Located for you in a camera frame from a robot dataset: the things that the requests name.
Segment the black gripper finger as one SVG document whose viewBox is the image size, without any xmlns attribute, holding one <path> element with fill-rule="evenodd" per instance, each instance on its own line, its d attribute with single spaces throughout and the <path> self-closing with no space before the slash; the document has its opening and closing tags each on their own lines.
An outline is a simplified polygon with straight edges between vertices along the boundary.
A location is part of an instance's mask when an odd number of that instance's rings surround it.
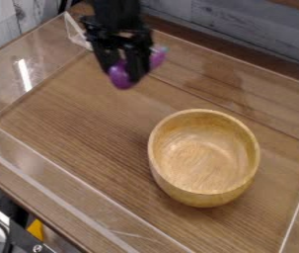
<svg viewBox="0 0 299 253">
<path fill-rule="evenodd" d="M 116 42 L 93 42 L 93 53 L 104 72 L 120 61 L 119 44 Z"/>
<path fill-rule="evenodd" d="M 137 83 L 149 72 L 149 48 L 127 46 L 125 53 L 125 71 L 128 80 Z"/>
</svg>

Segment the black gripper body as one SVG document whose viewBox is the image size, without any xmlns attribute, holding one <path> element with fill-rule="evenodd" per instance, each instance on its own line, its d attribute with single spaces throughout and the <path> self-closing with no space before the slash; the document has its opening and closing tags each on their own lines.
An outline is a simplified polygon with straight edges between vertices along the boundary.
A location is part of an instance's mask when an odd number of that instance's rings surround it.
<svg viewBox="0 0 299 253">
<path fill-rule="evenodd" d="M 85 40 L 96 53 L 133 50 L 149 53 L 151 30 L 143 21 L 140 0 L 85 0 L 93 14 L 83 16 Z"/>
</svg>

